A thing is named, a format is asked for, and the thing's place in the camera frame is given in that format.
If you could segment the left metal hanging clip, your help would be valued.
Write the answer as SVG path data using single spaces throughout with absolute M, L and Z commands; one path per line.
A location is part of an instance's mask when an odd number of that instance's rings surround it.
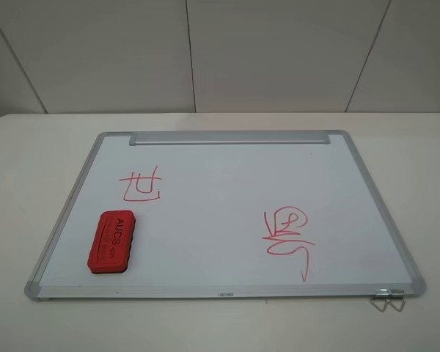
M 374 296 L 370 299 L 370 303 L 379 312 L 385 312 L 388 307 L 390 291 L 386 288 L 377 289 Z

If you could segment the metal hanging clip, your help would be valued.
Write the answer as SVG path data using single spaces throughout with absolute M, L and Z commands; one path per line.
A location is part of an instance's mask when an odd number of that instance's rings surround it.
M 405 291 L 402 289 L 390 290 L 386 302 L 396 312 L 402 312 L 406 305 Z
M 386 288 L 377 289 L 374 296 L 370 299 L 370 303 L 379 312 L 385 312 L 388 307 L 390 291 Z

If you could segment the grey aluminium pen tray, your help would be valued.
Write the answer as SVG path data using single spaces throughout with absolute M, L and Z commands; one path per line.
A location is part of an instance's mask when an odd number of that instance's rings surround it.
M 144 131 L 130 146 L 193 144 L 329 144 L 325 131 Z

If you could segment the white aluminium-framed whiteboard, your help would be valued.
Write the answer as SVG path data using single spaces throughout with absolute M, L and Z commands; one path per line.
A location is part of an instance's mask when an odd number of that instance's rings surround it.
M 100 134 L 24 292 L 53 298 L 364 296 L 426 284 L 351 136 L 130 146 Z M 101 214 L 136 218 L 128 268 L 93 274 Z

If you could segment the red whiteboard eraser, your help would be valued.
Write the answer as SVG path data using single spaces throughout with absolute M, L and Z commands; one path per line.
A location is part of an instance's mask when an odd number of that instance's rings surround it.
M 131 210 L 101 214 L 87 261 L 93 274 L 120 274 L 127 270 L 135 225 Z

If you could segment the right metal hanging clip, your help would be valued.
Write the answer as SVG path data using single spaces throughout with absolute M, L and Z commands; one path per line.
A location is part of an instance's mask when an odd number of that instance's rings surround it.
M 396 312 L 402 312 L 406 305 L 405 291 L 402 289 L 390 290 L 386 302 Z

